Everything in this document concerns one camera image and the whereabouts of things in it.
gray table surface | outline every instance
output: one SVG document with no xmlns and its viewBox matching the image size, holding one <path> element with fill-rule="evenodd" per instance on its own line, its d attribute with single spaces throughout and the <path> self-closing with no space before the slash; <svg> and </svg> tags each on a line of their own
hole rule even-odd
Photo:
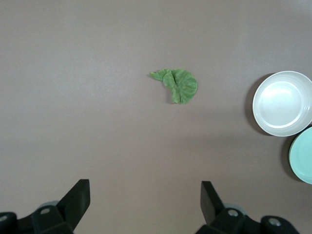
<svg viewBox="0 0 312 234">
<path fill-rule="evenodd" d="M 311 233 L 312 185 L 293 137 L 264 134 L 251 101 L 268 74 L 312 78 L 308 0 L 0 2 L 0 210 L 19 217 L 90 179 L 76 234 L 193 234 L 200 183 L 256 221 Z M 186 105 L 151 71 L 198 81 Z"/>
</svg>

